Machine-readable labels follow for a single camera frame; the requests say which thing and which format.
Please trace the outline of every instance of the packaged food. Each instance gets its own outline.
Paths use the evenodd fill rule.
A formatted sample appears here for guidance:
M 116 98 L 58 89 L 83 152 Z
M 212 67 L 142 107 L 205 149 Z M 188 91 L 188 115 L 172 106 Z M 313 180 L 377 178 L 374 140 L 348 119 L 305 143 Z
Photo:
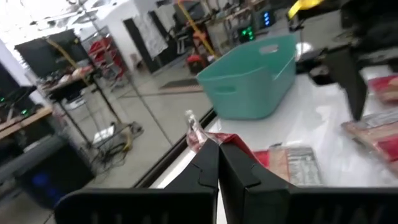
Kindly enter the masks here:
M 364 116 L 361 121 L 345 122 L 342 127 L 398 174 L 398 108 Z
M 322 185 L 318 162 L 311 147 L 272 146 L 254 152 L 262 165 L 298 187 Z
M 186 111 L 185 116 L 188 124 L 187 144 L 195 152 L 198 152 L 209 138 L 218 144 L 231 143 L 251 159 L 296 186 L 322 184 L 317 160 L 311 147 L 277 145 L 266 150 L 252 151 L 237 134 L 206 132 L 191 110 Z
M 398 75 L 373 78 L 368 85 L 383 103 L 398 103 Z

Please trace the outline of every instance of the basket handle cutout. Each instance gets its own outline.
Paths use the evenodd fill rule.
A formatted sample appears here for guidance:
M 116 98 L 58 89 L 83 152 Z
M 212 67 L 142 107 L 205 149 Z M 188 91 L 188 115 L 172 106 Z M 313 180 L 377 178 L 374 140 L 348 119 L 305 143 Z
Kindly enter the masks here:
M 279 49 L 279 46 L 277 44 L 272 44 L 272 45 L 266 45 L 263 47 L 260 47 L 259 52 L 260 54 L 271 54 L 271 53 L 276 53 Z

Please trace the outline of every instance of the blue light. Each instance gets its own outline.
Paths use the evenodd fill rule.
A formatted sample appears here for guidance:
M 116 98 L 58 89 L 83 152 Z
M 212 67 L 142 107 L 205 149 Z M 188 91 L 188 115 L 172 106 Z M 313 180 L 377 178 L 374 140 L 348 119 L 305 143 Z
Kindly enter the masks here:
M 57 194 L 57 191 L 53 188 L 47 189 L 45 191 L 45 193 L 47 194 L 47 196 L 49 197 L 54 197 Z
M 38 187 L 44 187 L 49 182 L 49 176 L 44 173 L 38 173 L 35 176 L 33 176 L 32 182 L 34 185 Z

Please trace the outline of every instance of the computer monitor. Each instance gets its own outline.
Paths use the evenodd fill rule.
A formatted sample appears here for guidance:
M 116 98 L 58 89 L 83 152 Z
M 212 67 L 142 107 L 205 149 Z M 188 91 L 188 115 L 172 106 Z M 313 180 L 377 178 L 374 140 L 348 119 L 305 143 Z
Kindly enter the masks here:
M 61 46 L 76 62 L 88 58 L 87 53 L 79 42 L 73 30 L 53 34 L 48 37 Z M 40 78 L 45 78 L 52 72 L 70 66 L 70 62 L 54 46 L 50 45 L 45 37 L 31 40 L 15 46 L 33 72 Z
M 20 93 L 23 89 L 18 82 L 11 76 L 5 66 L 0 63 L 0 120 L 7 120 L 8 110 L 10 104 L 14 103 L 14 108 L 23 111 L 29 110 L 34 106 L 34 102 L 27 95 L 24 98 L 17 99 L 10 96 L 14 96 L 16 93 Z
M 185 10 L 189 13 L 193 21 L 202 19 L 205 16 L 205 10 L 200 1 L 182 2 Z M 174 4 L 175 13 L 180 23 L 185 24 L 188 22 L 187 17 L 182 12 L 178 4 Z

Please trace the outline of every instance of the white table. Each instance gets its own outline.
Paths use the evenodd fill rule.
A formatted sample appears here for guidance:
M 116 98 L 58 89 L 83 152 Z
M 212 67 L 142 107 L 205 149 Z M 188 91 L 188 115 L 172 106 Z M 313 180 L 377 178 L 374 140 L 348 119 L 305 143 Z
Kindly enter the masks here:
M 391 74 L 387 66 L 362 71 L 365 79 Z M 364 115 L 387 109 L 370 93 Z M 295 83 L 275 112 L 258 121 L 227 121 L 216 118 L 206 129 L 210 132 L 236 133 L 253 150 L 272 144 L 304 144 L 315 151 L 325 185 L 330 187 L 398 186 L 398 178 L 374 155 L 342 130 L 340 124 L 351 118 L 345 94 L 337 84 L 317 87 L 306 75 Z M 185 150 L 154 182 L 163 188 L 189 164 L 195 153 Z M 218 224 L 226 223 L 221 194 L 218 200 Z

